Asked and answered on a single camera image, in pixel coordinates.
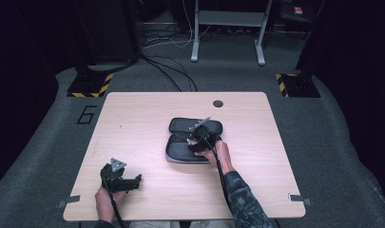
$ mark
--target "yellow and black striped marker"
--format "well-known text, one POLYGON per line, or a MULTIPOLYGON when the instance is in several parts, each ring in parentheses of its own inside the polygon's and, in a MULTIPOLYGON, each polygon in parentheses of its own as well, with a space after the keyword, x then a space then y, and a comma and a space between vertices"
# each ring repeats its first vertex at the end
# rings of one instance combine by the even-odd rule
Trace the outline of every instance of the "yellow and black striped marker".
POLYGON ((282 75, 295 77, 297 76, 297 74, 279 74, 279 73, 276 74, 276 79, 278 80, 281 95, 283 97, 289 97, 289 94, 287 93, 286 85, 284 84, 283 79, 281 77, 282 75))
POLYGON ((103 85, 101 88, 96 89, 97 92, 68 92, 68 97, 102 97, 106 94, 106 90, 108 89, 109 83, 111 82, 113 75, 109 74, 106 76, 103 85))
POLYGON ((283 97, 319 98, 320 94, 311 79, 303 80, 297 74, 276 74, 283 97))

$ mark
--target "metal bracket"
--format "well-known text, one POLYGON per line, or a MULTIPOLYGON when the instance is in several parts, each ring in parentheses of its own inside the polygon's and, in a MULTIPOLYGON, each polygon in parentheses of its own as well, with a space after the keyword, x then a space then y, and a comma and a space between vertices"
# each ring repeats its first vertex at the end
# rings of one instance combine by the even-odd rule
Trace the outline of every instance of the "metal bracket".
POLYGON ((124 168, 125 166, 126 166, 126 163, 116 160, 114 158, 111 159, 111 168, 113 173, 124 168))
POLYGON ((291 201, 302 201, 304 203, 304 205, 306 206, 311 206, 313 205, 313 203, 311 202, 310 199, 305 199, 304 197, 300 196, 300 195, 291 195, 289 193, 289 199, 291 201))

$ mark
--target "patterned sleeve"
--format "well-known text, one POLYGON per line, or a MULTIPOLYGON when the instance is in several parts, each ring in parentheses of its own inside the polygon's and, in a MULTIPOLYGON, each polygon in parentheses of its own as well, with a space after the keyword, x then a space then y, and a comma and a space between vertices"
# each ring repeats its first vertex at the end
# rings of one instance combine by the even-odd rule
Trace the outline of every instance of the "patterned sleeve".
POLYGON ((226 173, 224 183, 236 227, 272 228, 272 223, 252 194, 251 188, 237 171, 226 173))

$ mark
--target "person's right hand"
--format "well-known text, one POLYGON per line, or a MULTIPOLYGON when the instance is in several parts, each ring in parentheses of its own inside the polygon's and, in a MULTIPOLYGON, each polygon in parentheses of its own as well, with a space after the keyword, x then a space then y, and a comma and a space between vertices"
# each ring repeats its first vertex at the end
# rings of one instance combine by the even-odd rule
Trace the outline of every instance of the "person's right hand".
MULTIPOLYGON (((225 175, 226 173, 230 171, 235 171, 232 163, 231 163, 231 157, 230 153, 228 151, 228 145, 227 143, 219 140, 216 142, 215 149, 217 151, 218 159, 221 165, 221 171, 225 175)), ((200 153, 198 153, 200 156, 205 156, 211 164, 213 164, 215 167, 217 167, 217 162, 215 155, 211 150, 205 150, 200 153)))

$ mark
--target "wooden table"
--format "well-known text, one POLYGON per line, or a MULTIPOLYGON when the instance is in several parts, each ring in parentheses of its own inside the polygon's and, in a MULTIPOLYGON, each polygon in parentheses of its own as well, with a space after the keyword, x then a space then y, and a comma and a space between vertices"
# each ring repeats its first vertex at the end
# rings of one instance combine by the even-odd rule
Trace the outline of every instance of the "wooden table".
POLYGON ((220 121, 234 167, 269 218, 304 216, 290 163, 271 107, 261 92, 115 92, 106 102, 71 192, 80 195, 64 213, 68 221, 97 220, 94 194, 111 158, 126 162, 125 179, 142 174, 120 208, 125 220, 231 219, 218 171, 210 164, 165 159, 171 119, 220 121), (223 107, 213 106, 220 100, 223 107))

